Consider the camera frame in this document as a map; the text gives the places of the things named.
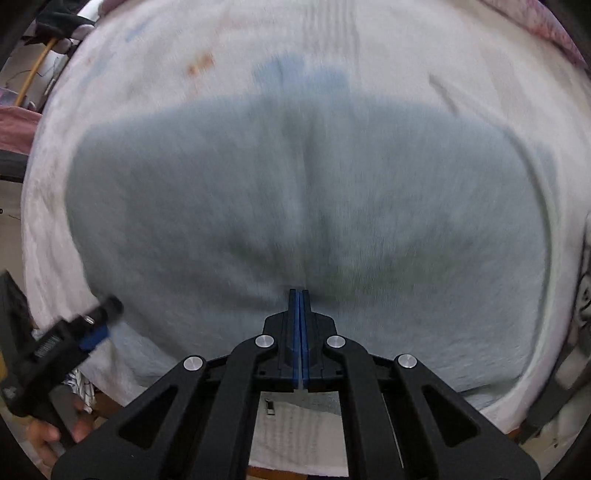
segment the brown stain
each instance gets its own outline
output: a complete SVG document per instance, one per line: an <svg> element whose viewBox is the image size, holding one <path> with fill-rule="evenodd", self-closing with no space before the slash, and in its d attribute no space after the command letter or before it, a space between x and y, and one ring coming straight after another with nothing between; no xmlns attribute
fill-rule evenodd
<svg viewBox="0 0 591 480"><path fill-rule="evenodd" d="M204 53L195 63L189 65L189 75L199 75L200 73L209 70L214 65L213 55L209 52Z"/></svg>

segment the gray towel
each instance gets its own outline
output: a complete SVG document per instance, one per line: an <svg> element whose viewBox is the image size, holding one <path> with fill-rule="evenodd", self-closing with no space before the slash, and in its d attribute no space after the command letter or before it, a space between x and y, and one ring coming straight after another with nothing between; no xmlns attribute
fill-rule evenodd
<svg viewBox="0 0 591 480"><path fill-rule="evenodd" d="M292 287L478 406L535 345L544 209L476 120L350 93L196 102L90 131L66 206L90 288L125 305L111 335L141 384L229 353Z"/></svg>

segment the red fabric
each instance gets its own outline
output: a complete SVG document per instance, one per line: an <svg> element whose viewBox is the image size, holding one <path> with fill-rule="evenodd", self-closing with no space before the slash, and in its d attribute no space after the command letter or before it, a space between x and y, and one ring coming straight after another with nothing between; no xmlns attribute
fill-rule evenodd
<svg viewBox="0 0 591 480"><path fill-rule="evenodd" d="M0 150L28 155L41 114L18 106L0 106Z"/></svg>

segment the wire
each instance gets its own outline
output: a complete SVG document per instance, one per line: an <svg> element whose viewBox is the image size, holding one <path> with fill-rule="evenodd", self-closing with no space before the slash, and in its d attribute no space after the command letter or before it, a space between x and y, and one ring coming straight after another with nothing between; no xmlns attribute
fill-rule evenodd
<svg viewBox="0 0 591 480"><path fill-rule="evenodd" d="M31 69L29 75L25 79L25 83L22 84L21 91L18 92L17 99L14 101L14 106L22 105L25 96L27 95L27 92L29 90L29 87L31 86L33 79L35 78L35 74L39 71L39 68L41 67L41 63L43 63L43 60L45 60L45 57L47 57L47 54L51 51L51 49L56 45L57 42L57 38L52 38L49 42L47 42L46 47L41 52L41 55L39 55L39 57L37 58L35 65L33 65L33 68Z"/></svg>

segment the silver screw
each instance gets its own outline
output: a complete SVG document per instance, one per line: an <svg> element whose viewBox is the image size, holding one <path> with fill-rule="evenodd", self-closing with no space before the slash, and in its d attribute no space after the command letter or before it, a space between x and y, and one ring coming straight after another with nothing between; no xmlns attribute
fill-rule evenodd
<svg viewBox="0 0 591 480"><path fill-rule="evenodd" d="M333 335L326 339L326 343L332 348L341 348L345 345L345 339L340 335Z"/></svg>
<svg viewBox="0 0 591 480"><path fill-rule="evenodd" d="M203 360L201 360L201 358L198 356L190 356L189 358L185 359L183 366L185 367L185 370L194 372L203 366Z"/></svg>
<svg viewBox="0 0 591 480"><path fill-rule="evenodd" d="M259 335L256 337L255 343L261 348L269 348L275 343L275 339L271 335Z"/></svg>
<svg viewBox="0 0 591 480"><path fill-rule="evenodd" d="M417 366L417 359L410 353L404 353L398 357L398 364L404 368L414 368Z"/></svg>
<svg viewBox="0 0 591 480"><path fill-rule="evenodd" d="M12 400L17 394L17 388L16 387L8 387L4 389L4 396L9 399Z"/></svg>

